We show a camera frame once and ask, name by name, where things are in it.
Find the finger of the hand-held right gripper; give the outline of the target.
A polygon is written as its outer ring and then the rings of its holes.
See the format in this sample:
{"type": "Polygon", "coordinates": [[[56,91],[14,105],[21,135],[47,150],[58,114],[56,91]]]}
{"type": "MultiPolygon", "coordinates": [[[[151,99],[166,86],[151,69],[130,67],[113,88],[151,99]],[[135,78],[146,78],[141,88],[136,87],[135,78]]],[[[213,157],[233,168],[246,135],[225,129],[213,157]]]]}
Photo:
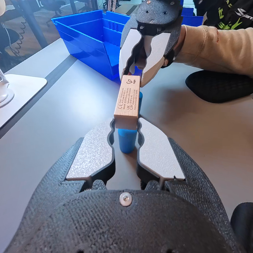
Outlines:
{"type": "Polygon", "coordinates": [[[156,36],[144,37],[144,49],[146,53],[146,65],[142,71],[140,87],[144,87],[157,74],[165,60],[165,50],[170,38],[170,33],[160,33],[156,36]]]}
{"type": "Polygon", "coordinates": [[[119,53],[119,76],[120,80],[124,75],[135,73],[135,56],[140,48],[142,39],[141,33],[136,29],[130,29],[119,53]]]}

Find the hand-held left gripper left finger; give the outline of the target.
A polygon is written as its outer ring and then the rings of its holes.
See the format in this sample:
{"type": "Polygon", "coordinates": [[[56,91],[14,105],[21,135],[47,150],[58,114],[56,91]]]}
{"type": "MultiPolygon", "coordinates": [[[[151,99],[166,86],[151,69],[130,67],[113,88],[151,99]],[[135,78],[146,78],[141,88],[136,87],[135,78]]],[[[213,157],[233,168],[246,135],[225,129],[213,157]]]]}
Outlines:
{"type": "Polygon", "coordinates": [[[114,143],[115,123],[108,118],[83,138],[71,166],[67,181],[85,181],[83,189],[91,188],[96,180],[106,185],[116,171],[114,143]]]}

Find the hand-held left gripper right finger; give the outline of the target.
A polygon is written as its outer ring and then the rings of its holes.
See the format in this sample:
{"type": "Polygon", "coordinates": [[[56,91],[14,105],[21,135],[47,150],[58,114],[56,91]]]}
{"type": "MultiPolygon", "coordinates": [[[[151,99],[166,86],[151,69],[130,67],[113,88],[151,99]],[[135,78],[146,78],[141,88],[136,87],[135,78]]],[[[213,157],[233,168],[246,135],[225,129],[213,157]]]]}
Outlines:
{"type": "Polygon", "coordinates": [[[169,138],[158,127],[138,119],[137,176],[143,185],[156,181],[160,189],[165,181],[184,181],[185,175],[169,138]]]}

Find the blue plastic bin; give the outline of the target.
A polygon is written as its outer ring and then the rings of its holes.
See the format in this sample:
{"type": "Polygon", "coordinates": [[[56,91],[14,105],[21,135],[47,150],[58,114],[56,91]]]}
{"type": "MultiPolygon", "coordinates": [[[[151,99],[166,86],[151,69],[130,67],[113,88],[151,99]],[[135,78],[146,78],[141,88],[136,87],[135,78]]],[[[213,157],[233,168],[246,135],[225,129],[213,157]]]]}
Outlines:
{"type": "Polygon", "coordinates": [[[131,16],[103,10],[53,18],[52,22],[68,52],[106,78],[119,80],[121,36],[131,17],[139,16],[136,8],[131,16]]]}

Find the natural wooden arch block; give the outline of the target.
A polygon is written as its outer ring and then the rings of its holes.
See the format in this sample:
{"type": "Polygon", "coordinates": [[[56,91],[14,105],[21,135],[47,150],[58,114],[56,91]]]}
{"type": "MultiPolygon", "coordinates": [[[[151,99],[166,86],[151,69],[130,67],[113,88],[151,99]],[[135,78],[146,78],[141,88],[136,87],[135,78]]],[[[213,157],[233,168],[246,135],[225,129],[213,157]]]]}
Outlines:
{"type": "Polygon", "coordinates": [[[118,129],[136,130],[139,114],[140,76],[123,75],[114,112],[118,129]]]}

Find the person's right forearm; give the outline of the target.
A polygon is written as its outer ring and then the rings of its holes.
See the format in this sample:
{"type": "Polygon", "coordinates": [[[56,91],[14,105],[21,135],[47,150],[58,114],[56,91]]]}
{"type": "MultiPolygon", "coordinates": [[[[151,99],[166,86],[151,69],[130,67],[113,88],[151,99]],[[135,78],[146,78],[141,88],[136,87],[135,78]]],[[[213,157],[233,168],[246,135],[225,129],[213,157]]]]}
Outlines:
{"type": "Polygon", "coordinates": [[[208,71],[253,76],[253,28],[218,30],[186,26],[182,49],[174,62],[208,71]]]}

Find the black green printed jacket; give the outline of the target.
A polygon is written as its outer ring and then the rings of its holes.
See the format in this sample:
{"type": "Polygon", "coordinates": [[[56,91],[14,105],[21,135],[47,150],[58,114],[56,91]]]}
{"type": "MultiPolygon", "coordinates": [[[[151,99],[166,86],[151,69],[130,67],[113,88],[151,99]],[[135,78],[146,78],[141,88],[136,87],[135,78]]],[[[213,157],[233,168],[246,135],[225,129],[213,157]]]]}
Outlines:
{"type": "Polygon", "coordinates": [[[253,27],[252,0],[194,0],[197,16],[204,16],[205,26],[220,30],[239,30],[253,27]]]}

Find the white document stand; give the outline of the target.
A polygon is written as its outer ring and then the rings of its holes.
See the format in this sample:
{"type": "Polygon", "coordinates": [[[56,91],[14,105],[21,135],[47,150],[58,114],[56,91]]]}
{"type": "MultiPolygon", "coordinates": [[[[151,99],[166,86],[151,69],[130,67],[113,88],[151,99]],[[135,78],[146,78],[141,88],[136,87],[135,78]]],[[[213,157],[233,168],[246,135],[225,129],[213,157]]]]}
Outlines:
{"type": "Polygon", "coordinates": [[[1,128],[47,84],[45,78],[4,74],[2,70],[0,81],[1,128]]]}

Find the dark cloth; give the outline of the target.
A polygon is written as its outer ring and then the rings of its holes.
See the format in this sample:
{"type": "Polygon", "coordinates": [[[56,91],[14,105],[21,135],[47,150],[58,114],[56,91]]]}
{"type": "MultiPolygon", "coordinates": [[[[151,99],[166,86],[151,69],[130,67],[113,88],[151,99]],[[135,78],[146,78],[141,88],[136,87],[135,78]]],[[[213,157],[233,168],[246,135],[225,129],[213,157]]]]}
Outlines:
{"type": "Polygon", "coordinates": [[[244,202],[234,209],[231,220],[237,242],[248,253],[253,252],[253,203],[244,202]]]}

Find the black office chair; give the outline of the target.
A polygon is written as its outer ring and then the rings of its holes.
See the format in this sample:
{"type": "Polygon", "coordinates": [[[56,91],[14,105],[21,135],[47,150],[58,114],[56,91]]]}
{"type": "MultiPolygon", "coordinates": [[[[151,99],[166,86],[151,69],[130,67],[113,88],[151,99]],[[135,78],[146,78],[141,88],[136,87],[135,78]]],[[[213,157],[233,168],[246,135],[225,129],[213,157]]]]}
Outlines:
{"type": "Polygon", "coordinates": [[[5,53],[5,48],[12,46],[20,39],[19,34],[12,30],[5,28],[3,24],[0,24],[0,52],[5,53]]]}

